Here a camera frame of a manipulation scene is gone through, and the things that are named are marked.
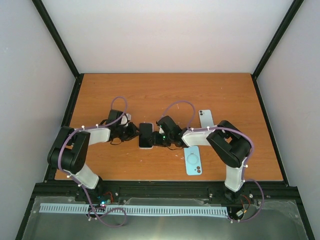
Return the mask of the light blue phone case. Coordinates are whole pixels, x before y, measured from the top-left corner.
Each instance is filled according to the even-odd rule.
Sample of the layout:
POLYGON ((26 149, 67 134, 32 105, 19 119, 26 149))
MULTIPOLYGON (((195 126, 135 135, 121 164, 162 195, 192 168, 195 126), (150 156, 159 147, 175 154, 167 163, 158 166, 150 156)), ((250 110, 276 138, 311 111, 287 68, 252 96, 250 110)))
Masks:
POLYGON ((185 170, 188 176, 199 176, 203 173, 201 156, 198 146, 184 149, 185 170))

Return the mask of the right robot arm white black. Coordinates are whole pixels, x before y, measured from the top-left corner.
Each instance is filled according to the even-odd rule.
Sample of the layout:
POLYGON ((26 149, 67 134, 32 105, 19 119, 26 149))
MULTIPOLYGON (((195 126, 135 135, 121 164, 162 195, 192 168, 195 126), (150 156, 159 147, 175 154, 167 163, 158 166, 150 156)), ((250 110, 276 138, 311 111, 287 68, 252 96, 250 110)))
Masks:
POLYGON ((227 120, 214 126, 181 128, 171 117, 156 122, 159 127, 150 137, 157 147, 191 148, 210 146, 226 166, 225 195, 238 195, 245 183, 245 168, 255 147, 253 141, 227 120))

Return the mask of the light blue phone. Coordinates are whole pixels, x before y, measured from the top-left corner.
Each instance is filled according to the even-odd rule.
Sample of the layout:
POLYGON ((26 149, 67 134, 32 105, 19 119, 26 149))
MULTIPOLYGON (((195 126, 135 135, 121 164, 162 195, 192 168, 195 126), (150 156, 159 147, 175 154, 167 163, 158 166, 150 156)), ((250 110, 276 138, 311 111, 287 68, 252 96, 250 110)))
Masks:
POLYGON ((202 109, 198 111, 201 128, 214 127, 214 120, 210 109, 202 109))

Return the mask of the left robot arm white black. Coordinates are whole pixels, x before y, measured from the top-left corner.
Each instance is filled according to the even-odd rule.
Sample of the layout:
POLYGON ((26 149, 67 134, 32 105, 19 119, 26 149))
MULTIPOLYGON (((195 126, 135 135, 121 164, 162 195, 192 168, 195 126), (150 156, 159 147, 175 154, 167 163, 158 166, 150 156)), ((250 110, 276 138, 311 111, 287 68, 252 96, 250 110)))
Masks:
POLYGON ((108 118, 92 127, 71 128, 64 126, 48 153, 48 164, 85 187, 86 195, 92 201, 103 198, 104 188, 99 185, 101 177, 86 164, 88 147, 119 139, 126 142, 139 136, 138 127, 131 122, 131 115, 120 110, 110 110, 108 118))

